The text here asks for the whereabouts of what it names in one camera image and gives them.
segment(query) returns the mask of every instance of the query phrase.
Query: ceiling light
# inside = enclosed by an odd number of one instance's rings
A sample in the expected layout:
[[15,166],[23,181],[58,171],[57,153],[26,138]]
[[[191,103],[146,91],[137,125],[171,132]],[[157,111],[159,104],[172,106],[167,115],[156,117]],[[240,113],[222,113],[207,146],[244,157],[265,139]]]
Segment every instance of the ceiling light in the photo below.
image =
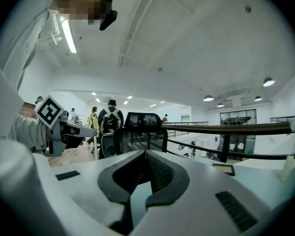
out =
[[260,101],[260,100],[262,100],[262,98],[260,96],[257,96],[255,99],[255,101]]
[[72,53],[77,53],[77,49],[75,49],[75,45],[73,42],[71,30],[70,30],[69,20],[63,16],[60,17],[60,20],[61,20],[61,25],[62,25],[62,29],[64,32],[64,36],[67,40],[70,51]]
[[203,99],[203,101],[212,101],[212,100],[214,100],[214,98],[213,98],[211,95],[207,95],[207,96]]
[[266,77],[265,81],[264,81],[264,87],[269,87],[271,85],[274,84],[274,80],[270,77]]

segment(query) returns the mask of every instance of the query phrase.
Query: floor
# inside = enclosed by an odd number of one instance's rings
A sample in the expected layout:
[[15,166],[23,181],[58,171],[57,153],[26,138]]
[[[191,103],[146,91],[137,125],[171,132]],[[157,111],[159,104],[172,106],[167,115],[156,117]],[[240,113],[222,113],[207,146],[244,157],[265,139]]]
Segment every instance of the floor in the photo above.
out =
[[48,157],[49,165],[61,166],[74,163],[86,163],[96,160],[96,154],[91,153],[93,143],[89,146],[87,142],[77,148],[65,149],[61,157]]

